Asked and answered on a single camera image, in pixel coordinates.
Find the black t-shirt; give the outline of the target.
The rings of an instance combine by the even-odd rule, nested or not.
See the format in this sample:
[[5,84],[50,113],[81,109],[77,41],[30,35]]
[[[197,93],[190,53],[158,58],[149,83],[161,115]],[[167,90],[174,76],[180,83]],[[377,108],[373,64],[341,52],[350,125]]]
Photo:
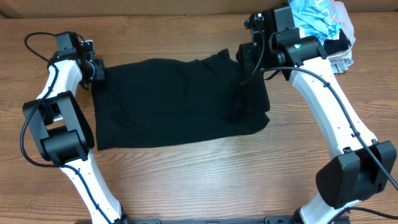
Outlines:
[[105,74],[92,86],[100,150],[250,135],[269,123],[263,79],[248,80],[228,49],[191,62],[153,58]]

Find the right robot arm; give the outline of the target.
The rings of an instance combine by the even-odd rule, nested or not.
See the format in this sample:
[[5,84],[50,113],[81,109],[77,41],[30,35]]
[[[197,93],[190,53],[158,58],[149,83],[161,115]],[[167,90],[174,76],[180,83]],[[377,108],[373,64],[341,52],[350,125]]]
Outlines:
[[380,142],[360,120],[340,88],[321,42],[304,37],[288,4],[255,12],[245,20],[252,41],[237,60],[249,78],[282,73],[302,95],[328,146],[330,161],[315,181],[318,192],[293,215],[267,216],[266,223],[348,223],[348,212],[393,183],[393,143]]

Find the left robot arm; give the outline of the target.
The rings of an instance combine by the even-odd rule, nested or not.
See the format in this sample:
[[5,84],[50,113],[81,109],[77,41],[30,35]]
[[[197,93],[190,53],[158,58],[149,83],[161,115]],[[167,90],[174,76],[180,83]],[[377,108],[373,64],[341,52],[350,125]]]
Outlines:
[[55,34],[57,51],[48,59],[48,80],[41,94],[24,103],[20,133],[24,158],[37,167],[59,168],[84,201],[92,223],[128,223],[95,161],[93,132],[75,99],[81,86],[104,80],[104,64],[94,43],[75,32]]

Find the light blue garment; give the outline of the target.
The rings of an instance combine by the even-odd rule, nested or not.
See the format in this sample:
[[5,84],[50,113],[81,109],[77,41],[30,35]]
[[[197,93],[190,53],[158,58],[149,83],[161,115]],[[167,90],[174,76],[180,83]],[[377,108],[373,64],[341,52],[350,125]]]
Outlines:
[[288,4],[301,35],[313,35],[321,43],[339,39],[341,22],[334,0],[289,0]]

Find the black garment in pile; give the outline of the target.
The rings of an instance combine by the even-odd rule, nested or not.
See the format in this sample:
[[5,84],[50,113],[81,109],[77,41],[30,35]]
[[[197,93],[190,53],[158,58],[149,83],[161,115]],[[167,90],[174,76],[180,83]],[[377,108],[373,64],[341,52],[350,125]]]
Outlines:
[[339,39],[336,40],[325,40],[323,48],[327,52],[327,55],[332,55],[338,52],[344,52],[349,49],[350,41],[347,38],[343,30],[340,30]]

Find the grey patterned garment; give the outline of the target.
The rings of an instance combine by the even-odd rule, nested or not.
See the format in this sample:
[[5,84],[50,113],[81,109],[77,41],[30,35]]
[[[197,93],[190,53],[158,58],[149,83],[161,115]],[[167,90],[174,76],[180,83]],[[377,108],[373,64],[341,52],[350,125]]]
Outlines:
[[335,74],[346,73],[354,61],[350,58],[343,58],[339,60],[330,60],[331,69]]

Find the beige garment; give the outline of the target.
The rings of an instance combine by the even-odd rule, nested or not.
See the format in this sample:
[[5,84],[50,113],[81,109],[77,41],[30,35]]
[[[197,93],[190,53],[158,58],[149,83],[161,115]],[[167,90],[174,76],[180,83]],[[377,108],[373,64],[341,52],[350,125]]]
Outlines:
[[341,31],[345,33],[345,36],[349,40],[348,50],[337,52],[328,56],[329,60],[343,60],[343,59],[352,59],[352,47],[356,41],[354,36],[354,27],[351,23],[351,19],[349,18],[348,12],[345,8],[345,5],[341,1],[335,2],[338,20],[341,22]]

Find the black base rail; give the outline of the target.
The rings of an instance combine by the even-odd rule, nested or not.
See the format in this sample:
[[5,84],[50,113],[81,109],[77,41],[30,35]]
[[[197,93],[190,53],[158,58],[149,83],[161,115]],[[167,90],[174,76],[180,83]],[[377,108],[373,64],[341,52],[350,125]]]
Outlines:
[[299,224],[293,216],[268,216],[265,218],[254,219],[214,219],[214,220],[160,220],[160,219],[141,219],[131,220],[124,218],[117,221],[119,224]]

